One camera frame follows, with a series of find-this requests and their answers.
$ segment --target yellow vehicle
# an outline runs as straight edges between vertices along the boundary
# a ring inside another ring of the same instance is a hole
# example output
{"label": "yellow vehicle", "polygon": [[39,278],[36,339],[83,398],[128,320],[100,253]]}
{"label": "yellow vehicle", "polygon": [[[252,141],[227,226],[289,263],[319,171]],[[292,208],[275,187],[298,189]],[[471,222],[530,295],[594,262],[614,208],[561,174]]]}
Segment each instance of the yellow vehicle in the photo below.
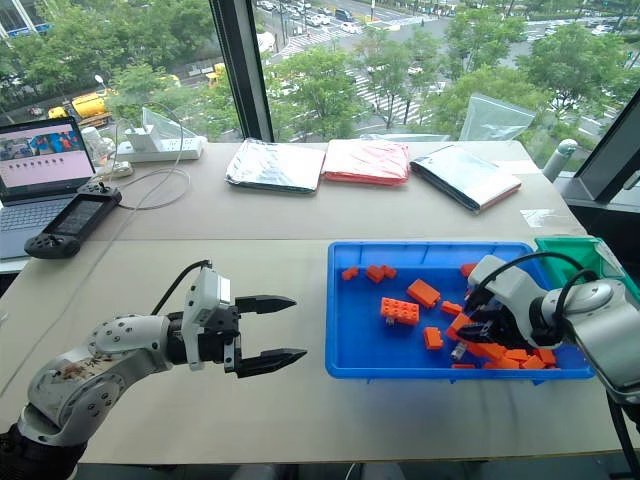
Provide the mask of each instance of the yellow vehicle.
{"label": "yellow vehicle", "polygon": [[225,72],[224,63],[216,63],[213,66],[213,72],[205,74],[207,77],[207,85],[209,88],[215,87],[220,80],[220,76]]}
{"label": "yellow vehicle", "polygon": [[104,102],[104,90],[80,95],[71,100],[71,105],[49,109],[49,118],[76,117],[79,127],[102,127],[109,122],[111,113]]}

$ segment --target glass window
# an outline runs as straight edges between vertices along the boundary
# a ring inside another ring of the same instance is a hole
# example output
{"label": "glass window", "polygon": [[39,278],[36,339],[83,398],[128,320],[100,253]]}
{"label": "glass window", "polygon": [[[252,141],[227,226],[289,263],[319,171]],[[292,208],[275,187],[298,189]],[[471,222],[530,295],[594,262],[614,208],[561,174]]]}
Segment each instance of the glass window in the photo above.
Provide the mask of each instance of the glass window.
{"label": "glass window", "polygon": [[277,141],[366,134],[588,157],[640,86],[637,0],[257,1]]}
{"label": "glass window", "polygon": [[[72,115],[112,140],[117,125],[120,142],[142,105],[170,117],[164,105],[210,142],[241,140],[206,0],[21,3],[36,32],[0,42],[0,123]],[[21,14],[0,6],[7,30]]]}

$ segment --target robotic arm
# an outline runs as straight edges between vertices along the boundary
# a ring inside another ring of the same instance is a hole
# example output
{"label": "robotic arm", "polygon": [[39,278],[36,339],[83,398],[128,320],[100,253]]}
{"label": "robotic arm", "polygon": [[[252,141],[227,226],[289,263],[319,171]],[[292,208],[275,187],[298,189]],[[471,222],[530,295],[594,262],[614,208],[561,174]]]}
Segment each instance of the robotic arm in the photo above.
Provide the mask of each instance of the robotic arm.
{"label": "robotic arm", "polygon": [[229,280],[208,264],[190,286],[184,312],[104,322],[82,346],[36,373],[17,424],[0,435],[0,480],[68,478],[127,388],[152,373],[185,363],[201,370],[203,362],[212,361],[242,378],[295,362],[305,350],[281,348],[243,359],[239,330],[242,313],[271,313],[292,305],[293,300],[269,295],[239,297],[232,305]]}

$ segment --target orange building block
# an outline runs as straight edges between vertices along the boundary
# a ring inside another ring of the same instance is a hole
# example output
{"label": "orange building block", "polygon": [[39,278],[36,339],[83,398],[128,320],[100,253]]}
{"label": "orange building block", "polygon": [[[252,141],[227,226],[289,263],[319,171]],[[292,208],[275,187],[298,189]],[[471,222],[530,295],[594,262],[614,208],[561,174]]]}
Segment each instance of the orange building block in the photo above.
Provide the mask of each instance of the orange building block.
{"label": "orange building block", "polygon": [[371,265],[367,268],[367,277],[374,283],[380,283],[384,278],[384,271],[380,267]]}
{"label": "orange building block", "polygon": [[542,360],[540,360],[539,357],[535,356],[535,355],[531,355],[529,357],[529,360],[527,360],[524,363],[520,364],[521,368],[524,368],[525,370],[540,370],[542,368],[544,368],[544,362]]}
{"label": "orange building block", "polygon": [[390,323],[398,322],[405,325],[417,325],[420,321],[420,311],[417,303],[401,302],[393,298],[382,297],[380,315],[390,319]]}
{"label": "orange building block", "polygon": [[458,305],[457,303],[451,303],[445,300],[444,302],[442,302],[442,305],[440,305],[440,310],[442,310],[445,313],[452,313],[453,315],[459,315],[462,313],[462,306]]}
{"label": "orange building block", "polygon": [[435,307],[438,300],[440,300],[440,292],[420,279],[409,286],[407,293],[417,300],[420,305],[427,308]]}
{"label": "orange building block", "polygon": [[506,348],[504,348],[502,345],[498,345],[497,343],[476,343],[473,344],[473,347],[471,349],[467,347],[467,350],[478,357],[486,357],[496,364],[500,363],[500,360],[502,360],[504,357],[504,353],[507,351]]}
{"label": "orange building block", "polygon": [[460,273],[464,278],[469,278],[469,275],[471,275],[473,269],[476,268],[476,265],[477,263],[465,263],[460,267]]}
{"label": "orange building block", "polygon": [[427,346],[427,350],[440,350],[444,345],[440,330],[436,327],[427,327],[422,334],[424,335],[424,343]]}
{"label": "orange building block", "polygon": [[547,367],[556,364],[556,356],[553,354],[551,350],[545,350],[544,348],[538,348],[535,351],[536,356],[542,360]]}
{"label": "orange building block", "polygon": [[504,354],[504,358],[515,360],[516,362],[526,362],[529,360],[529,355],[525,349],[519,348],[515,350],[507,350]]}
{"label": "orange building block", "polygon": [[473,322],[469,319],[469,317],[467,317],[464,313],[461,313],[455,318],[451,325],[449,325],[449,328],[447,328],[445,335],[452,340],[460,340],[460,338],[458,337],[458,330],[460,330],[460,327],[463,327],[464,325],[468,325],[470,323]]}
{"label": "orange building block", "polygon": [[347,268],[342,272],[343,280],[351,280],[354,277],[358,276],[358,267]]}
{"label": "orange building block", "polygon": [[396,275],[398,274],[398,271],[395,268],[391,268],[389,265],[383,265],[380,268],[382,269],[384,276],[387,278],[396,278]]}

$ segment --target game controller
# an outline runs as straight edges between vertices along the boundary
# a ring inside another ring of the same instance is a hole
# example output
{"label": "game controller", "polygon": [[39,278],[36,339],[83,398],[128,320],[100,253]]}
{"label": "game controller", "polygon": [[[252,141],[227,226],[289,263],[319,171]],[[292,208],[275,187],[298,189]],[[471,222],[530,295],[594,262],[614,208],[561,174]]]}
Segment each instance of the game controller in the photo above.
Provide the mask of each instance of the game controller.
{"label": "game controller", "polygon": [[82,242],[113,210],[122,195],[104,183],[86,184],[64,210],[39,235],[30,238],[24,250],[32,257],[53,259],[73,257]]}

